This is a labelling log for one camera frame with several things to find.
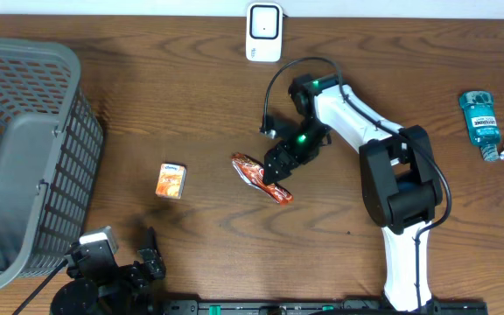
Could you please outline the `teal mouthwash bottle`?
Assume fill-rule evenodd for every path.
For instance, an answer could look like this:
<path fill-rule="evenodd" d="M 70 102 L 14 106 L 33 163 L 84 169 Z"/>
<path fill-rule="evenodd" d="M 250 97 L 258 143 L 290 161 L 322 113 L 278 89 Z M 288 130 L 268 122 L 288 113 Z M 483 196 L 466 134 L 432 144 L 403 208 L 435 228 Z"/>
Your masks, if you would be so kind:
<path fill-rule="evenodd" d="M 464 92 L 458 99 L 472 145 L 479 148 L 486 162 L 497 161 L 501 132 L 494 113 L 494 98 L 487 91 Z"/>

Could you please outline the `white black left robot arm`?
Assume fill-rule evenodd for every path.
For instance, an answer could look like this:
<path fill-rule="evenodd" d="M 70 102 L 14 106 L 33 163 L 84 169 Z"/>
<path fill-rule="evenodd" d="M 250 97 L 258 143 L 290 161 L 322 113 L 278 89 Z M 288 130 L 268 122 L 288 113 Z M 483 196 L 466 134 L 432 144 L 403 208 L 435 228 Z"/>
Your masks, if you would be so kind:
<path fill-rule="evenodd" d="M 156 232 L 149 227 L 137 251 L 141 259 L 120 266 L 118 243 L 110 226 L 83 234 L 66 253 L 66 273 L 72 278 L 54 296 L 50 313 L 161 314 L 152 284 L 166 276 Z"/>

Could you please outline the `red chocolate bar wrapper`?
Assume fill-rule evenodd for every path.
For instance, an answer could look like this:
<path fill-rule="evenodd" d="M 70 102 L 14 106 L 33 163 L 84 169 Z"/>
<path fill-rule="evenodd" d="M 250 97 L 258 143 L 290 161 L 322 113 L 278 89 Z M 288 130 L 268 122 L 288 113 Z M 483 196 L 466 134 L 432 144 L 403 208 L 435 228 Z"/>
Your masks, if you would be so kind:
<path fill-rule="evenodd" d="M 279 184 L 266 185 L 263 183 L 263 166 L 251 157 L 235 153 L 231 156 L 232 166 L 235 168 L 240 178 L 249 186 L 262 191 L 279 205 L 290 204 L 293 195 L 281 187 Z"/>

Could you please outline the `small orange box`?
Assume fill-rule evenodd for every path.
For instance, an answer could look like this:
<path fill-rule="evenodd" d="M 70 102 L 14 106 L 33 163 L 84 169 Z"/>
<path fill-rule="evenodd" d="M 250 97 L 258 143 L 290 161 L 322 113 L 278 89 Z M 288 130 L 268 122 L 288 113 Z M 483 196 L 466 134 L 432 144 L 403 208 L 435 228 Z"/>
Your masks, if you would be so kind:
<path fill-rule="evenodd" d="M 187 169 L 181 164 L 161 164 L 155 194 L 158 197 L 177 199 L 182 196 Z"/>

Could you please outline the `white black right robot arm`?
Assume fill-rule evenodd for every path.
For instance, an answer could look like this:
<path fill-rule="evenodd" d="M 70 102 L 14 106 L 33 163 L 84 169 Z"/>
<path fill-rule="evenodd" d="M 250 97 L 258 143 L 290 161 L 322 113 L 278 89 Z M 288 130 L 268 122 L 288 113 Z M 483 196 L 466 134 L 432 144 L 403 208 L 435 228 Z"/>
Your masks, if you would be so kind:
<path fill-rule="evenodd" d="M 426 246 L 443 198 L 426 131 L 383 118 L 337 74 L 299 76 L 288 94 L 304 119 L 294 127 L 263 115 L 261 132 L 280 140 L 264 156 L 264 184 L 312 161 L 336 131 L 359 155 L 362 199 L 384 237 L 384 296 L 397 311 L 422 310 L 431 301 Z"/>

